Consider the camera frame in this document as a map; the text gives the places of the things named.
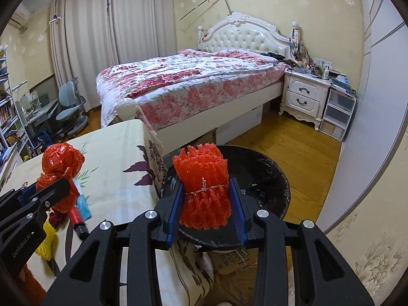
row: air conditioner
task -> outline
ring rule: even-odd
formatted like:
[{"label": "air conditioner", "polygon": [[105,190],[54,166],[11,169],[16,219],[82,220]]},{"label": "air conditioner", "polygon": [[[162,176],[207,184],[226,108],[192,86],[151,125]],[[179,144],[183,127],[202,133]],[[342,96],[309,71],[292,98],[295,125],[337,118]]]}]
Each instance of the air conditioner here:
[{"label": "air conditioner", "polygon": [[17,10],[9,20],[9,24],[15,26],[18,29],[25,27],[24,25],[27,24],[28,19],[30,18],[30,12],[23,4],[20,4],[17,7]]}]

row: desk chair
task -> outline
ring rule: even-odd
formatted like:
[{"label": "desk chair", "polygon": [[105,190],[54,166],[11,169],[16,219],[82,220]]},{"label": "desk chair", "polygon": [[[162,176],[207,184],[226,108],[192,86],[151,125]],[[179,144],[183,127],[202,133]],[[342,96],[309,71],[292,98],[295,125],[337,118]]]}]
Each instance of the desk chair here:
[{"label": "desk chair", "polygon": [[58,100],[67,109],[60,112],[57,121],[70,121],[60,132],[60,136],[75,136],[88,124],[88,116],[83,115],[85,98],[78,94],[74,82],[69,81],[62,85],[58,91]]}]

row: black trash can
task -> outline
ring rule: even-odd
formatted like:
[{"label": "black trash can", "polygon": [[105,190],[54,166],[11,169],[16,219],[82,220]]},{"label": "black trash can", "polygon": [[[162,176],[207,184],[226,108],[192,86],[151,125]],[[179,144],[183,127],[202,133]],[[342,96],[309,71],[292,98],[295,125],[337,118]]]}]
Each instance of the black trash can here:
[{"label": "black trash can", "polygon": [[[282,219],[289,207],[290,188],[276,162],[246,147],[222,145],[218,148],[228,160],[229,176],[237,178],[241,192],[256,198],[260,208],[265,208]],[[163,181],[161,197],[173,192],[177,180],[175,168],[171,166]],[[228,218],[228,224],[218,230],[196,230],[180,224],[179,233],[189,242],[201,246],[202,252],[234,250],[241,246],[232,216]]]}]

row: drawer handle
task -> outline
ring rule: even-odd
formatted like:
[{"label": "drawer handle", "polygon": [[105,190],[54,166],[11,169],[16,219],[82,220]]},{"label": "drawer handle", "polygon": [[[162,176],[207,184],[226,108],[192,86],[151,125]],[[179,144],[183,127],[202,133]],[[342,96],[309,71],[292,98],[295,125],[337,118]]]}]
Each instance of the drawer handle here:
[{"label": "drawer handle", "polygon": [[310,91],[304,87],[299,87],[299,91],[306,90],[307,94],[310,94]]},{"label": "drawer handle", "polygon": [[301,105],[306,105],[306,104],[307,104],[306,101],[305,101],[304,103],[301,103],[301,102],[299,101],[299,99],[296,99],[296,101],[299,102]]}]

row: chair seat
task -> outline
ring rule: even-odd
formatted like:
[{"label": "chair seat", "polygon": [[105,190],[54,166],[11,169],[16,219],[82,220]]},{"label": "chair seat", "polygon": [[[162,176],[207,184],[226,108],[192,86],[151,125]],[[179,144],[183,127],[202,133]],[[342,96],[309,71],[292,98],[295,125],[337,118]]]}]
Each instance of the chair seat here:
[{"label": "chair seat", "polygon": [[68,119],[79,109],[81,109],[81,105],[65,109],[57,115],[56,120],[63,121],[64,119]]}]

